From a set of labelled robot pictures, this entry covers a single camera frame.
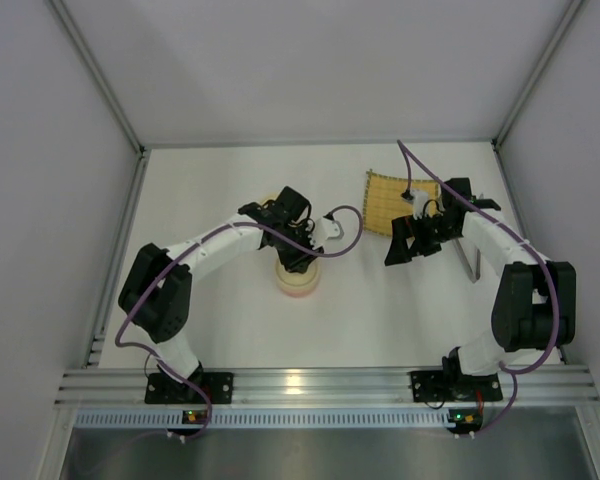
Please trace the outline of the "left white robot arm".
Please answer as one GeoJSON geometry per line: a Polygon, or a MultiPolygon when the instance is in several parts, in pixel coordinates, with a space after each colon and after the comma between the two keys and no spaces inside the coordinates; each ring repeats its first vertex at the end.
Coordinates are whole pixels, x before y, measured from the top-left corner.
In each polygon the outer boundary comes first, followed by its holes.
{"type": "Polygon", "coordinates": [[[149,243],[137,253],[118,298],[130,323],[144,331],[159,370],[178,392],[192,397],[203,367],[184,334],[192,286],[238,256],[272,247],[290,275],[314,274],[311,264],[324,251],[333,216],[311,217],[311,203],[290,187],[263,203],[241,206],[223,225],[171,247],[149,243]]]}

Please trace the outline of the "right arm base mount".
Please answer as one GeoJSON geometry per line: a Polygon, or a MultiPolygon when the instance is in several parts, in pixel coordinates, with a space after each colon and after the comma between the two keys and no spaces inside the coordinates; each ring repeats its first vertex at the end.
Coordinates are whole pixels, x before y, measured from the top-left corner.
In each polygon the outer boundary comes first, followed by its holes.
{"type": "Polygon", "coordinates": [[[442,366],[409,373],[416,403],[446,404],[449,402],[498,402],[503,399],[498,375],[466,375],[461,371],[454,348],[442,358],[442,366]]]}

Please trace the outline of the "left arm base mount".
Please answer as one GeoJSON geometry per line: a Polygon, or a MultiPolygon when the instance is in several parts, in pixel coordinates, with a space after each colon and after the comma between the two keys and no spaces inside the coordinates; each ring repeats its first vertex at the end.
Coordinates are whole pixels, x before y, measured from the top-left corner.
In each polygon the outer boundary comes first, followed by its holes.
{"type": "Polygon", "coordinates": [[[147,377],[144,402],[148,405],[203,405],[202,391],[213,405],[232,403],[234,374],[205,371],[202,366],[182,382],[162,367],[147,377]]]}

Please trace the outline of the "lid with pink knob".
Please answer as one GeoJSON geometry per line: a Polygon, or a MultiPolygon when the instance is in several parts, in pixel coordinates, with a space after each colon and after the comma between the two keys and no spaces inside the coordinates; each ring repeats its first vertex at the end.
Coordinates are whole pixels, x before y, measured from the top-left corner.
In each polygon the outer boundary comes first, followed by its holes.
{"type": "Polygon", "coordinates": [[[317,263],[311,263],[304,273],[288,272],[280,262],[277,262],[275,275],[277,283],[282,288],[304,290],[310,288],[319,280],[320,268],[317,263]]]}

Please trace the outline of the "lid with orange knob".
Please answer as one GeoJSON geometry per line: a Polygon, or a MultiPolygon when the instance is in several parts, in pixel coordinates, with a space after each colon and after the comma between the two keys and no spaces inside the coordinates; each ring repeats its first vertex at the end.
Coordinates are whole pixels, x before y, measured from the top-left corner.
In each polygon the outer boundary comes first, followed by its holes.
{"type": "Polygon", "coordinates": [[[263,207],[265,207],[265,206],[267,206],[267,205],[270,205],[270,204],[272,204],[272,203],[275,203],[275,202],[276,202],[276,200],[277,200],[277,197],[276,197],[276,196],[268,196],[268,197],[266,197],[265,199],[263,199],[263,200],[260,202],[260,205],[261,205],[261,206],[263,206],[263,207]]]}

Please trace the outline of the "metal tongs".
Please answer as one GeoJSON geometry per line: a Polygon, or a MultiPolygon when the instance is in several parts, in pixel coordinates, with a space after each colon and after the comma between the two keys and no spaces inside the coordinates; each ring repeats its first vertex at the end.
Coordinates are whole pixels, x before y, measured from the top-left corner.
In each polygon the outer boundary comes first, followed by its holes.
{"type": "Polygon", "coordinates": [[[481,278],[481,252],[476,247],[465,248],[460,239],[455,239],[452,245],[468,279],[477,283],[481,278]]]}

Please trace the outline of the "pink bowl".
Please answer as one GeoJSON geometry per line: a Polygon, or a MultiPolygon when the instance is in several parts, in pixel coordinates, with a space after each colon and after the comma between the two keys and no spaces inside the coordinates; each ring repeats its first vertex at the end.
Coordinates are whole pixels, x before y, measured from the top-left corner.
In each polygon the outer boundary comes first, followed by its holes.
{"type": "Polygon", "coordinates": [[[303,298],[315,291],[319,284],[319,281],[315,280],[305,284],[289,284],[277,281],[276,284],[283,294],[292,298],[303,298]]]}

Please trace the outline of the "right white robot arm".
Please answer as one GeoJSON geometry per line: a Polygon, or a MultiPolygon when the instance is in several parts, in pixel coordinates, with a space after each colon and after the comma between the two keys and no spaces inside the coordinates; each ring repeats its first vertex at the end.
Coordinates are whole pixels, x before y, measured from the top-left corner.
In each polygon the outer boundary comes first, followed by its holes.
{"type": "Polygon", "coordinates": [[[439,198],[405,190],[411,214],[392,220],[388,266],[440,252],[444,243],[464,239],[487,260],[499,277],[489,328],[453,348],[440,370],[412,377],[418,402],[469,401],[503,395],[497,372],[524,350],[542,353],[571,343],[576,333],[575,268],[548,259],[506,222],[500,205],[475,196],[467,178],[442,185],[439,198]]]}

